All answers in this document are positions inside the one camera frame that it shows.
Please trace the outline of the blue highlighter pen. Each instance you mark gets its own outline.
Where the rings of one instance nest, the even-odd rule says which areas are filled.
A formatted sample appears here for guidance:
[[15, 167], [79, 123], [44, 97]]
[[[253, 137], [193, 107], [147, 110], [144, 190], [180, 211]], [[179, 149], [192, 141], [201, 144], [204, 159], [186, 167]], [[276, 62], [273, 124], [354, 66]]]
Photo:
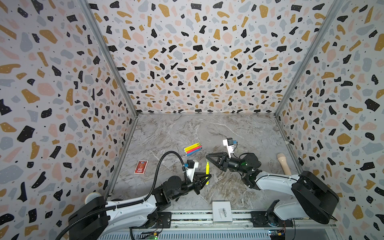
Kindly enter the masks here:
[[194, 153], [197, 153], [198, 151], [200, 151], [202, 149], [202, 147], [200, 146], [200, 148], [196, 148], [195, 150], [192, 150], [191, 152], [187, 153], [186, 156], [191, 156], [192, 154]]

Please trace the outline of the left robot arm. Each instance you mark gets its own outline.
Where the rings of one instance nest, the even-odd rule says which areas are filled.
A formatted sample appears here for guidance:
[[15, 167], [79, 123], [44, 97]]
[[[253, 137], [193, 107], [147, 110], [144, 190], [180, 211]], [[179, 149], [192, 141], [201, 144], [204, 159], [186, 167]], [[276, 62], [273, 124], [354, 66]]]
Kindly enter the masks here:
[[97, 240], [117, 230], [151, 228], [172, 200], [191, 191], [199, 194], [211, 177], [210, 174], [195, 173], [191, 180], [183, 181], [172, 176], [149, 196], [130, 200], [106, 201], [92, 193], [91, 200], [69, 217], [69, 225], [56, 238], [60, 240], [68, 233], [71, 240]]

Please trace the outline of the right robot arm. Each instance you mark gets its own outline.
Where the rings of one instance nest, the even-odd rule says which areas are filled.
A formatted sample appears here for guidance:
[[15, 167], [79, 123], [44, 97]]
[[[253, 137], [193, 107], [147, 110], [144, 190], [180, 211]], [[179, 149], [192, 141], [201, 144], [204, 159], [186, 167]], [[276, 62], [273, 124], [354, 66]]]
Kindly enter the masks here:
[[260, 170], [261, 162], [253, 153], [239, 158], [219, 152], [206, 155], [206, 159], [223, 172], [241, 174], [243, 183], [254, 190], [272, 190], [290, 196], [287, 200], [275, 200], [257, 218], [260, 225], [277, 227], [286, 220], [309, 218], [327, 225], [334, 220], [333, 213], [339, 203], [339, 196], [309, 171], [299, 175], [278, 175]]

